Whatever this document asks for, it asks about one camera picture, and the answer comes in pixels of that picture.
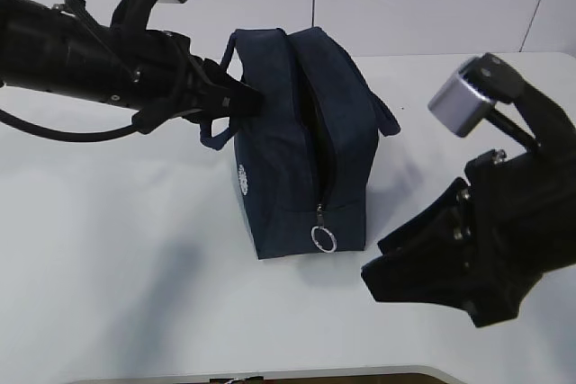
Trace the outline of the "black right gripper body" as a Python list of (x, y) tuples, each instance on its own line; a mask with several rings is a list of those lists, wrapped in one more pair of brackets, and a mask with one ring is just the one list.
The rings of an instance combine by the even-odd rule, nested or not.
[(545, 273), (575, 263), (575, 126), (532, 85), (513, 103), (535, 146), (503, 162), (492, 149), (464, 168), (477, 255), (463, 309), (479, 328), (516, 318)]

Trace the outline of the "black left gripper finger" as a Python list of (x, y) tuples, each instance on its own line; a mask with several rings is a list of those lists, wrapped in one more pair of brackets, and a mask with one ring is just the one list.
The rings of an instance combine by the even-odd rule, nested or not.
[(184, 115), (191, 123), (222, 118), (246, 118), (260, 113), (264, 96), (260, 93), (207, 94), (197, 99), (193, 111)]
[(209, 58), (193, 56), (193, 70), (195, 75), (193, 106), (199, 97), (207, 94), (259, 93), (230, 76), (225, 68)]

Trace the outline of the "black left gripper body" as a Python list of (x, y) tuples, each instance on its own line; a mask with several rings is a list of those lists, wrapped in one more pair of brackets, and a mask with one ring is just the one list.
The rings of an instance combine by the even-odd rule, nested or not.
[(199, 124), (209, 118), (212, 81), (204, 60), (180, 33), (147, 31), (129, 44), (135, 68), (109, 78), (112, 105), (130, 109), (129, 131), (148, 135), (173, 119)]

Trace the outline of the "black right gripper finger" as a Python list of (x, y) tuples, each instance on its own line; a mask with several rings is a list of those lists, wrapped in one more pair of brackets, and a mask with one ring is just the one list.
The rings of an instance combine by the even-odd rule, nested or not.
[(494, 253), (476, 241), (409, 244), (365, 264), (361, 276), (380, 302), (430, 303), (466, 312), (511, 312)]
[(458, 244), (471, 237), (468, 183), (457, 177), (425, 210), (378, 242), (383, 256), (407, 254), (436, 243)]

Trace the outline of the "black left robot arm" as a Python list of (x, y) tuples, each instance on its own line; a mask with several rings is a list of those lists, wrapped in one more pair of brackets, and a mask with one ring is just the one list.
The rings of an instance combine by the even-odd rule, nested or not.
[(84, 0), (49, 8), (1, 0), (1, 84), (131, 109), (130, 125), (104, 132), (48, 129), (7, 112), (1, 121), (42, 138), (99, 142), (147, 135), (166, 121), (193, 123), (259, 114), (264, 97), (180, 33), (116, 22), (100, 25)]

